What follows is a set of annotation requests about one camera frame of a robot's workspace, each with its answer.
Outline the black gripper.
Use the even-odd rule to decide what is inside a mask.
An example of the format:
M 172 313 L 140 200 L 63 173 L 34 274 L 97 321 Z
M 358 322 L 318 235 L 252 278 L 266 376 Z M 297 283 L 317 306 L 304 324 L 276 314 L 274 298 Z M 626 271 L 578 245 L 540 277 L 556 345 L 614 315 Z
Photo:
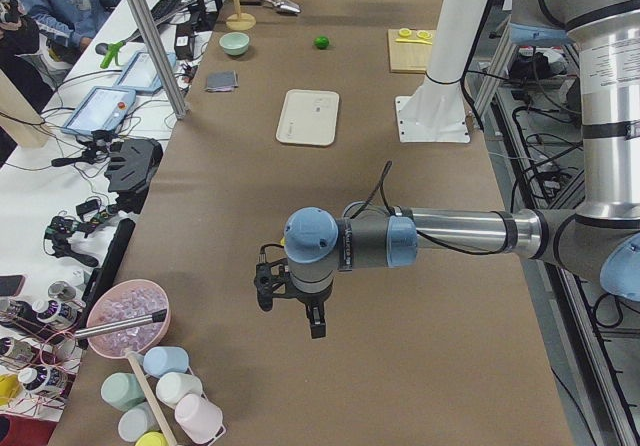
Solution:
M 324 304 L 330 296 L 330 290 L 324 290 L 318 293 L 301 292 L 298 295 L 298 301 L 305 306 L 312 339 L 321 339 L 326 336 Z

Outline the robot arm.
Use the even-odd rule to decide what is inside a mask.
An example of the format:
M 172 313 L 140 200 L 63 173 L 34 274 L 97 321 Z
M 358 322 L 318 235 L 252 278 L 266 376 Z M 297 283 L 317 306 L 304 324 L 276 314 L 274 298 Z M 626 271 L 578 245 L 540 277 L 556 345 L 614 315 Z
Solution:
M 638 299 L 639 0 L 513 0 L 511 38 L 519 45 L 578 46 L 584 201 L 573 210 L 397 207 L 382 214 L 354 204 L 341 218 L 315 207 L 298 210 L 284 227 L 277 277 L 255 277 L 262 309 L 296 299 L 312 336 L 322 337 L 337 272 L 408 266 L 422 248 L 514 253 Z

